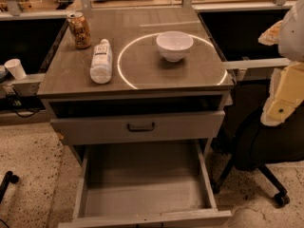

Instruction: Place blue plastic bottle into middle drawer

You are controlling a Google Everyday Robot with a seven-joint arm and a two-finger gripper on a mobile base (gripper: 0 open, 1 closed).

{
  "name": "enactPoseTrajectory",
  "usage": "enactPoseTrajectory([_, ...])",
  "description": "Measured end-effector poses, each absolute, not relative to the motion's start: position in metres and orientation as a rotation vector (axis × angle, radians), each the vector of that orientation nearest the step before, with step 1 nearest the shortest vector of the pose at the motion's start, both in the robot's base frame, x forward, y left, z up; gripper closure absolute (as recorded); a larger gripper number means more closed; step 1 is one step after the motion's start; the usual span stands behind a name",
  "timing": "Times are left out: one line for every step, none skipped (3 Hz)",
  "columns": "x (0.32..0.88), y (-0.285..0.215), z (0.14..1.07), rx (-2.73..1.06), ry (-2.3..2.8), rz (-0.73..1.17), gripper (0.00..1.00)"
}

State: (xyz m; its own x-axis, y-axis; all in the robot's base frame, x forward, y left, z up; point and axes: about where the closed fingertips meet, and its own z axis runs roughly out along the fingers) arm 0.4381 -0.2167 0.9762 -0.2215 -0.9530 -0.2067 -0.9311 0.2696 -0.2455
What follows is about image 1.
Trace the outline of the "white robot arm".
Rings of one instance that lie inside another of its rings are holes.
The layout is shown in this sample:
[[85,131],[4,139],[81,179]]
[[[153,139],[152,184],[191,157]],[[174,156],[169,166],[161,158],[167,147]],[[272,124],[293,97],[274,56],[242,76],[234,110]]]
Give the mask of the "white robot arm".
[[264,125],[277,126],[304,101],[304,0],[297,0],[258,41],[266,46],[278,45],[279,54],[290,60],[284,69],[274,70],[270,96],[260,117]]

